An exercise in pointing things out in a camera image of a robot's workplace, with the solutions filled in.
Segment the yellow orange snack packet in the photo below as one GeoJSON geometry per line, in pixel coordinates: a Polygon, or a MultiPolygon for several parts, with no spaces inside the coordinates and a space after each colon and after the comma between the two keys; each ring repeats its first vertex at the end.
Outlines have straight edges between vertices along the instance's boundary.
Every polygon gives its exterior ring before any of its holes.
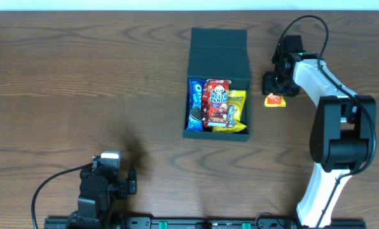
{"type": "Polygon", "coordinates": [[[284,108],[286,101],[281,95],[269,94],[265,98],[264,105],[268,108],[284,108]]]}

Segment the yellow snack bag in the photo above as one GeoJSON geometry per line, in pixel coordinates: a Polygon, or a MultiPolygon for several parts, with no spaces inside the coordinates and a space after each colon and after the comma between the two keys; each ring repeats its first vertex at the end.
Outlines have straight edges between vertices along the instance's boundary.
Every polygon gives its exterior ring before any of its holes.
{"type": "Polygon", "coordinates": [[[230,134],[245,129],[247,126],[241,122],[245,100],[245,90],[230,90],[228,92],[228,123],[225,127],[213,127],[212,132],[230,134]]]}

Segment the dark green box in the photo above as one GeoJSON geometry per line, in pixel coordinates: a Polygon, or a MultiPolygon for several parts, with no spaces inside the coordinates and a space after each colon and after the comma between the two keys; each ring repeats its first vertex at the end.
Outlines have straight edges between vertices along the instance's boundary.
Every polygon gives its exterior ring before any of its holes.
{"type": "Polygon", "coordinates": [[[246,142],[251,136],[251,69],[247,54],[247,31],[244,29],[210,29],[193,27],[187,79],[230,80],[231,90],[246,91],[241,122],[246,128],[240,132],[224,134],[211,131],[187,131],[190,116],[190,97],[186,96],[183,137],[220,141],[246,142]]]}

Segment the Hello Panda biscuit box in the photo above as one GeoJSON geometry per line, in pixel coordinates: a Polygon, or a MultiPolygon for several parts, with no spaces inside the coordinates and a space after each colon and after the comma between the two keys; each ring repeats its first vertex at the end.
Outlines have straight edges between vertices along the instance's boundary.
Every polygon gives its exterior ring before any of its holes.
{"type": "Polygon", "coordinates": [[[225,127],[228,124],[228,91],[230,80],[208,79],[203,87],[203,127],[225,127]]]}

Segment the blue Oreo cookie pack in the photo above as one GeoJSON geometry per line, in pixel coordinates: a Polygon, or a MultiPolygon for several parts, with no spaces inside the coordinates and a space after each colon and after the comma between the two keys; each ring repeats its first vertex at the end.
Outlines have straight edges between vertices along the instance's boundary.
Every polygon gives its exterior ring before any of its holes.
{"type": "Polygon", "coordinates": [[[188,126],[186,130],[193,132],[203,131],[203,114],[202,114],[202,95],[203,87],[205,85],[204,80],[190,79],[189,86],[189,117],[188,126]]]}

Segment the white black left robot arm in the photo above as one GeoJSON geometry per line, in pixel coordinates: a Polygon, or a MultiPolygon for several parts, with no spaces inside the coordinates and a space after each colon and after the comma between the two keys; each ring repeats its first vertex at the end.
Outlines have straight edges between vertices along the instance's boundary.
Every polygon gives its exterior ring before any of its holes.
{"type": "Polygon", "coordinates": [[[110,225],[113,205],[137,193],[137,173],[134,165],[125,179],[118,177],[119,168],[98,165],[83,169],[78,197],[78,210],[71,213],[66,228],[105,228],[110,225]]]}

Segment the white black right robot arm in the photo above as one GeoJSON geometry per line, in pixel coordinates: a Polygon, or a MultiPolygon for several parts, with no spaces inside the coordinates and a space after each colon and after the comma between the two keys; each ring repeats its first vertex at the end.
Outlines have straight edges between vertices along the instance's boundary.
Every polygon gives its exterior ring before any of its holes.
{"type": "Polygon", "coordinates": [[[295,225],[331,228],[343,187],[375,155],[376,102],[346,88],[318,53],[304,51],[300,35],[281,37],[272,63],[274,71],[263,75],[263,94],[293,97],[304,90],[316,106],[309,140],[314,168],[295,225]]]}

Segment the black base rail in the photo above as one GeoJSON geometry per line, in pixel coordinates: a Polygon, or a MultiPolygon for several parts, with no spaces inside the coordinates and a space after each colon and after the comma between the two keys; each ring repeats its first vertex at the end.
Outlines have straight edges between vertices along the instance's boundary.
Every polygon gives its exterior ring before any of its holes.
{"type": "MultiPolygon", "coordinates": [[[[115,223],[103,227],[78,223],[77,218],[67,225],[65,218],[46,218],[43,228],[128,228],[128,229],[276,229],[276,228],[310,228],[299,226],[291,218],[260,217],[255,220],[233,219],[151,219],[147,217],[131,217],[117,219],[115,223]]],[[[336,220],[322,227],[330,229],[365,229],[366,223],[360,220],[336,220]]]]}

